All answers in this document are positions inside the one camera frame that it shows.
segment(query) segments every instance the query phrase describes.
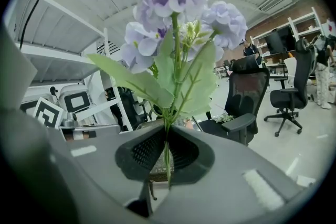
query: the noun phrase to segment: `cable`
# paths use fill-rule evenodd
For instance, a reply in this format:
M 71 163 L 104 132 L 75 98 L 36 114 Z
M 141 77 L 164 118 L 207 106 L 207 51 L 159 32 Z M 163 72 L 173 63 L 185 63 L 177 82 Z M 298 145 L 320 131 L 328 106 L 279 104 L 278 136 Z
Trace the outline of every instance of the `cable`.
M 20 40 L 20 50 L 21 50 L 21 48 L 22 48 L 23 38 L 24 38 L 24 36 L 25 36 L 25 32 L 26 32 L 26 27 L 27 27 L 27 25 L 28 25 L 28 22 L 29 22 L 29 20 L 30 20 L 30 17 L 31 17 L 31 15 L 33 14 L 33 12 L 34 12 L 34 10 L 35 10 L 35 8 L 36 8 L 38 2 L 39 2 L 39 0 L 37 0 L 37 1 L 35 2 L 33 8 L 31 9 L 31 11 L 30 11 L 30 13 L 29 13 L 29 15 L 28 15 L 28 18 L 27 18 L 27 20 L 26 20 L 25 26 L 23 27 L 22 35 L 21 35 L 21 40 Z

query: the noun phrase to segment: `white desk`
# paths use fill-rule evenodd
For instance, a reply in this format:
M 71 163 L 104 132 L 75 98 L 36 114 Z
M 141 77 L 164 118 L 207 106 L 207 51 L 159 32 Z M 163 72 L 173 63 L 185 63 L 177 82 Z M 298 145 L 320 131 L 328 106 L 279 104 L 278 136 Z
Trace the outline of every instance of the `white desk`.
M 228 70 L 229 66 L 226 67 L 216 67 L 215 72 L 218 73 L 219 78 L 222 78 L 221 71 L 225 71 L 225 68 Z

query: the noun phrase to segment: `chair headrest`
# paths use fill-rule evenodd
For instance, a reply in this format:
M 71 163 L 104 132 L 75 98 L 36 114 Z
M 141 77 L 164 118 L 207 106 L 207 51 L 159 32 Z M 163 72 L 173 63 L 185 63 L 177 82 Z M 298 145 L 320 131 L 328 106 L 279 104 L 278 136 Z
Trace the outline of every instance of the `chair headrest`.
M 236 60 L 232 65 L 232 71 L 234 73 L 240 73 L 247 70 L 258 69 L 259 65 L 255 58 L 255 55 L 250 55 L 245 58 Z

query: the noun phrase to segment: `floor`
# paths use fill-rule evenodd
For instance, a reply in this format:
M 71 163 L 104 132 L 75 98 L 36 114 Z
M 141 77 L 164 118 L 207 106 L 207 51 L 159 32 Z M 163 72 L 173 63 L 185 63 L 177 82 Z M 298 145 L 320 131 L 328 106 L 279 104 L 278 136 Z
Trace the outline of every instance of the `floor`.
M 219 87 L 212 94 L 212 116 L 222 114 L 226 103 L 229 83 L 226 78 L 218 81 Z M 276 114 L 276 109 L 270 103 L 271 90 L 281 88 L 280 82 L 270 80 L 269 90 L 266 92 L 260 106 L 257 124 L 258 134 L 250 142 L 249 148 L 269 160 L 280 168 L 289 177 L 300 185 L 323 179 L 334 158 L 336 149 L 336 106 L 331 110 L 322 109 L 316 103 L 309 101 L 308 105 L 299 110 L 297 120 L 303 126 L 302 133 L 297 134 L 297 127 L 286 121 L 279 137 L 274 133 L 278 131 L 282 119 L 269 119 L 264 117 Z M 195 117 L 197 121 L 207 120 L 205 114 Z M 156 201 L 151 199 L 153 211 L 160 205 L 168 194 L 167 183 L 154 182 Z

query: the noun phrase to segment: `white pants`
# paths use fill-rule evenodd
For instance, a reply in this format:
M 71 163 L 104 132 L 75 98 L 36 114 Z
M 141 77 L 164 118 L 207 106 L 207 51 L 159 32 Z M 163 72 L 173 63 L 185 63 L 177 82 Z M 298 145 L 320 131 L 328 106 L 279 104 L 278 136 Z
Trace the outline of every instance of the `white pants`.
M 321 104 L 325 104 L 328 101 L 329 67 L 318 62 L 315 75 L 317 83 L 317 101 L 321 102 Z

